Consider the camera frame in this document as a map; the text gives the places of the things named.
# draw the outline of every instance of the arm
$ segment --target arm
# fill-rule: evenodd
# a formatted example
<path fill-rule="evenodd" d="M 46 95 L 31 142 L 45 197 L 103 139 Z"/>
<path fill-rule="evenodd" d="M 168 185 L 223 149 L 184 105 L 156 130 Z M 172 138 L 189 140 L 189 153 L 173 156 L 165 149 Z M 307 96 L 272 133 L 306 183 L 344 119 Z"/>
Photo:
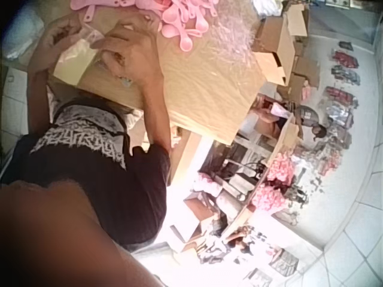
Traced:
<path fill-rule="evenodd" d="M 41 135 L 50 125 L 47 79 L 47 72 L 28 74 L 28 129 L 32 134 Z"/>
<path fill-rule="evenodd" d="M 55 66 L 62 52 L 80 39 L 80 29 L 77 14 L 57 19 L 46 28 L 31 57 L 27 86 L 29 133 L 41 135 L 49 128 L 48 69 Z"/>
<path fill-rule="evenodd" d="M 100 49 L 101 59 L 111 73 L 132 80 L 144 100 L 144 118 L 149 141 L 171 150 L 169 114 L 163 97 L 163 75 L 157 51 L 160 20 L 149 11 L 119 21 L 104 39 L 92 48 Z"/>
<path fill-rule="evenodd" d="M 299 109 L 295 110 L 294 115 L 295 115 L 295 123 L 298 125 L 298 128 L 299 128 L 298 137 L 303 139 L 302 119 L 300 117 Z"/>

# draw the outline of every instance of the box flap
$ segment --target box flap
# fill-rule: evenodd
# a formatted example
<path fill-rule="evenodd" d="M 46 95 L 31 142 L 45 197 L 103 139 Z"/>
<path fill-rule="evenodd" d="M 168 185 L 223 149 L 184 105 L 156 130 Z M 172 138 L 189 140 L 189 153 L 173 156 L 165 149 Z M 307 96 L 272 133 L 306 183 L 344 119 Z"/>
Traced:
<path fill-rule="evenodd" d="M 294 74 L 305 77 L 311 87 L 319 88 L 320 68 L 317 61 L 305 57 L 298 57 Z"/>
<path fill-rule="evenodd" d="M 283 26 L 281 29 L 281 38 L 279 41 L 277 55 L 285 72 L 285 84 L 288 84 L 290 80 L 291 71 L 293 69 L 295 49 L 293 38 L 288 32 L 286 17 L 283 18 Z"/>
<path fill-rule="evenodd" d="M 286 12 L 288 18 L 288 31 L 291 36 L 304 36 L 307 37 L 307 28 L 303 11 L 305 6 L 303 4 L 292 5 Z"/>

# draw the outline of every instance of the plastic bag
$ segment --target plastic bag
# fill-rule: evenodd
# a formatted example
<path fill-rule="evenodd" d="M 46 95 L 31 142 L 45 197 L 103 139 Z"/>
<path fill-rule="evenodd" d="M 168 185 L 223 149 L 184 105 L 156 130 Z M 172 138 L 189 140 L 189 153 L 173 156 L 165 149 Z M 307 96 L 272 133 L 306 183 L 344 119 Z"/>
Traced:
<path fill-rule="evenodd" d="M 281 106 L 278 103 L 273 103 L 273 106 L 271 107 L 271 114 L 276 115 L 280 118 L 289 118 L 291 113 L 286 110 L 283 106 Z"/>
<path fill-rule="evenodd" d="M 282 13 L 282 2 L 279 0 L 253 0 L 260 17 L 280 16 Z"/>

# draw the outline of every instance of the open cardboard box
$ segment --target open cardboard box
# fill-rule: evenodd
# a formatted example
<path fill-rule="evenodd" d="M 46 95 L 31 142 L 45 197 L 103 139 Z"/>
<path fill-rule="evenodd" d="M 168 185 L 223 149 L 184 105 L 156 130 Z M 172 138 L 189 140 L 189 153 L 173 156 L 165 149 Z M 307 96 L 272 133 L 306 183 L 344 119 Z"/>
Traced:
<path fill-rule="evenodd" d="M 288 31 L 291 36 L 308 36 L 308 10 L 307 12 L 305 11 L 305 5 L 303 4 L 291 5 L 286 11 Z"/>
<path fill-rule="evenodd" d="M 295 49 L 287 17 L 267 17 L 257 31 L 252 50 L 267 81 L 282 86 L 289 83 Z"/>
<path fill-rule="evenodd" d="M 276 91 L 283 99 L 300 105 L 302 101 L 302 89 L 305 85 L 305 81 L 305 77 L 292 75 L 288 87 L 278 86 Z"/>
<path fill-rule="evenodd" d="M 298 57 L 296 65 L 294 64 L 293 73 L 305 77 L 311 87 L 319 88 L 320 67 L 317 61 L 306 57 Z"/>

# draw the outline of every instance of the pink item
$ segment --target pink item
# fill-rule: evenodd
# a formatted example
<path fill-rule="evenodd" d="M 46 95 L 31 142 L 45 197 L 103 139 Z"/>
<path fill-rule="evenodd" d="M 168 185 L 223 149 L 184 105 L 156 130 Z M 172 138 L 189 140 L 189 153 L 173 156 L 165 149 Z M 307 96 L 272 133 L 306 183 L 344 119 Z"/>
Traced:
<path fill-rule="evenodd" d="M 143 10 L 157 10 L 157 11 L 164 11 L 167 9 L 167 6 L 158 4 L 154 0 L 136 0 L 136 6 L 139 9 Z"/>
<path fill-rule="evenodd" d="M 122 7 L 133 6 L 136 4 L 136 0 L 120 0 L 120 5 Z"/>
<path fill-rule="evenodd" d="M 191 0 L 191 8 L 196 13 L 196 29 L 200 30 L 202 33 L 205 33 L 207 32 L 207 30 L 209 30 L 209 23 L 206 21 L 206 19 L 201 13 L 201 10 L 199 8 L 201 3 L 202 1 L 199 0 Z"/>
<path fill-rule="evenodd" d="M 202 7 L 205 7 L 207 9 L 210 10 L 210 14 L 213 16 L 213 17 L 217 17 L 218 14 L 217 14 L 217 10 L 214 8 L 214 4 L 212 2 L 209 2 L 209 3 L 206 3 L 206 2 L 202 2 L 201 3 L 201 8 Z"/>
<path fill-rule="evenodd" d="M 193 189 L 195 191 L 204 191 L 217 197 L 222 191 L 222 186 L 213 181 L 207 174 L 199 172 L 198 177 L 194 181 Z"/>
<path fill-rule="evenodd" d="M 88 10 L 86 10 L 85 16 L 84 16 L 84 22 L 89 23 L 93 20 L 93 16 L 95 15 L 96 11 L 96 5 L 90 5 L 88 7 Z"/>
<path fill-rule="evenodd" d="M 180 48 L 182 51 L 189 52 L 193 48 L 193 41 L 189 38 L 185 29 L 182 27 L 180 19 L 180 9 L 176 5 L 171 5 L 162 14 L 162 20 L 168 24 L 175 26 L 181 37 Z"/>
<path fill-rule="evenodd" d="M 269 215 L 288 207 L 288 200 L 283 197 L 281 191 L 279 189 L 274 190 L 274 187 L 265 184 L 261 184 L 257 188 L 251 203 L 257 210 L 266 212 Z"/>
<path fill-rule="evenodd" d="M 80 10 L 82 8 L 85 8 L 91 5 L 118 7 L 120 6 L 120 0 L 72 0 L 71 1 L 72 10 Z"/>
<path fill-rule="evenodd" d="M 202 37 L 202 33 L 200 30 L 196 30 L 196 29 L 185 29 L 185 32 L 190 35 L 190 36 L 194 36 L 194 37 Z M 174 27 L 173 25 L 170 25 L 170 24 L 166 24 L 166 25 L 163 25 L 162 27 L 162 35 L 165 37 L 165 38 L 173 38 L 175 36 L 178 36 L 180 34 L 180 32 L 178 31 L 178 29 L 176 27 Z"/>
<path fill-rule="evenodd" d="M 189 21 L 189 11 L 185 8 L 184 4 L 182 4 L 179 0 L 172 0 L 174 5 L 176 5 L 181 11 L 181 20 L 186 23 Z"/>
<path fill-rule="evenodd" d="M 283 184 L 290 186 L 293 176 L 294 165 L 287 153 L 277 154 L 269 168 L 268 180 L 274 181 L 277 179 L 283 182 Z"/>

